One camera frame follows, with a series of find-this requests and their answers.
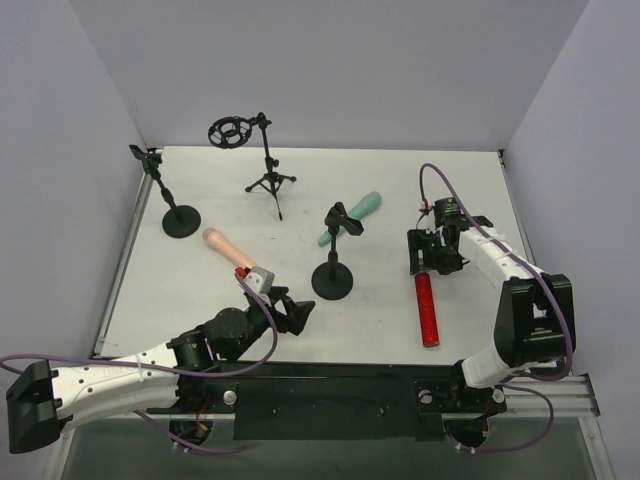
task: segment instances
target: black round base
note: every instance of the black round base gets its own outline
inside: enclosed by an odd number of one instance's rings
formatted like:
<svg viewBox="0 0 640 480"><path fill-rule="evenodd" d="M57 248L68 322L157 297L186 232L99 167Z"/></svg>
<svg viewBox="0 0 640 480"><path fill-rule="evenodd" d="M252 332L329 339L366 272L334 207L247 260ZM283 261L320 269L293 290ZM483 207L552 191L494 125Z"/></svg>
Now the black round base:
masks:
<svg viewBox="0 0 640 480"><path fill-rule="evenodd" d="M164 214L162 229L172 238L186 238L200 228L200 214L189 205L179 205L176 210L182 216L179 219L173 210Z"/></svg>
<svg viewBox="0 0 640 480"><path fill-rule="evenodd" d="M326 262L313 271L311 286L320 298L340 300L349 295L353 288L353 275L351 270L338 263L336 265L336 278L331 280L329 278L329 262Z"/></svg>

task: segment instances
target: white tabletop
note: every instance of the white tabletop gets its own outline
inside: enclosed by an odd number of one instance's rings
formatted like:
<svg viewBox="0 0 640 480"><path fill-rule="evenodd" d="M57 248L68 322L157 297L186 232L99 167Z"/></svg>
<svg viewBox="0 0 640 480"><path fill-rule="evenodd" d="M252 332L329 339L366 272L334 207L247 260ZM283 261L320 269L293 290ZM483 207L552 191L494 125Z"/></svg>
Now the white tabletop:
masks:
<svg viewBox="0 0 640 480"><path fill-rule="evenodd" d="M282 222L266 192L244 191L264 172L261 148L164 149L162 179L179 205L200 212L202 225L186 239L166 236L161 220L167 206L153 186L102 355L136 353L213 318L224 307L246 308L233 265L202 240L209 226L274 272L274 284L288 286L294 300L317 303L299 337L280 336L273 360L448 365L490 342L499 292L467 265L449 276L432 275L440 346L423 347L406 233L418 217L418 170L432 162L473 214L486 215L524 252L495 153L273 148L271 154L281 161L280 173L298 177L280 190ZM425 188L431 202L449 196L430 171ZM382 205L363 219L364 234L338 239L340 261L351 269L354 288L343 300L322 300L311 288L311 274L327 260L328 247L317 245L324 217L336 201L348 210L373 190L382 195ZM267 333L243 359L262 357L270 345Z"/></svg>

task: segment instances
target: red tube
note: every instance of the red tube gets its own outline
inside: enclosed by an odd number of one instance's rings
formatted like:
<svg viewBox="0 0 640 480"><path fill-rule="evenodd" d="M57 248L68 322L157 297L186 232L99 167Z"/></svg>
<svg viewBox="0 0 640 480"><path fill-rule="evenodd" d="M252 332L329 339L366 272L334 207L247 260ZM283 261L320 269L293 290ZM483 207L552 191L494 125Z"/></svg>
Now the red tube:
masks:
<svg viewBox="0 0 640 480"><path fill-rule="evenodd" d="M440 345L436 309L431 291L431 277L428 273L417 273L413 277L416 282L416 296L418 298L418 313L420 314L420 331L422 344L425 347Z"/></svg>

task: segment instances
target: camera stand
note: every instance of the camera stand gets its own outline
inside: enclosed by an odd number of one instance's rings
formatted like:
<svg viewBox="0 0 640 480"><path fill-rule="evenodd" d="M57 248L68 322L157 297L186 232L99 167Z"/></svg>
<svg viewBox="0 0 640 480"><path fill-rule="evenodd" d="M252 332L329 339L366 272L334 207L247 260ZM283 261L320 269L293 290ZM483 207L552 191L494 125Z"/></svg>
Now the camera stand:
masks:
<svg viewBox="0 0 640 480"><path fill-rule="evenodd" d="M340 300L346 297L353 288L353 275L345 265L338 262L338 252L336 251L336 238L340 227L349 235L362 235L364 227L359 220L347 216L347 212L342 202L336 203L327 217L324 224L328 227L331 235L331 250L328 261L319 265L311 276L311 286L316 294L325 300Z"/></svg>
<svg viewBox="0 0 640 480"><path fill-rule="evenodd" d="M264 145L265 153L264 163L267 167L267 173L246 187L244 191L251 192L257 186L264 188L276 201L278 218L282 220L280 202L278 202L278 191L282 186L282 182L285 180L295 182L297 178L289 175L282 175L274 170L278 167L280 161L269 154L269 142L267 141L267 127L269 125L271 125L271 120L267 120L267 117L262 112L249 119L242 117L221 118L209 128L209 142L211 145L218 148L237 148L249 141L253 127L257 126L262 131L262 143Z"/></svg>
<svg viewBox="0 0 640 480"><path fill-rule="evenodd" d="M173 195L162 181L160 170L162 158L157 153L144 153L137 145L129 145L133 156L142 162L144 173L148 174L160 187L162 199L169 205L169 211L162 218L164 233L172 238L186 238L200 227L200 214L189 205L176 205Z"/></svg>

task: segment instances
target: gray wall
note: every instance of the gray wall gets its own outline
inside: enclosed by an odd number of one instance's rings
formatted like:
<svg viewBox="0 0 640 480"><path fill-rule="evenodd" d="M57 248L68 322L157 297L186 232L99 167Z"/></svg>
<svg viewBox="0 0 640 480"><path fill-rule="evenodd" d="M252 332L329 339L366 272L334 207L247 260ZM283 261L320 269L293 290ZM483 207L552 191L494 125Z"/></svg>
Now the gray wall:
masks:
<svg viewBox="0 0 640 480"><path fill-rule="evenodd" d="M587 0L70 0L153 144L504 148Z"/></svg>
<svg viewBox="0 0 640 480"><path fill-rule="evenodd" d="M618 478L640 472L639 20L637 0L591 0L506 152L536 260L574 284Z"/></svg>
<svg viewBox="0 0 640 480"><path fill-rule="evenodd" d="M0 356L87 355L140 179L139 138L66 0L0 2ZM4 392L13 376L0 373ZM40 478L47 451L2 478Z"/></svg>

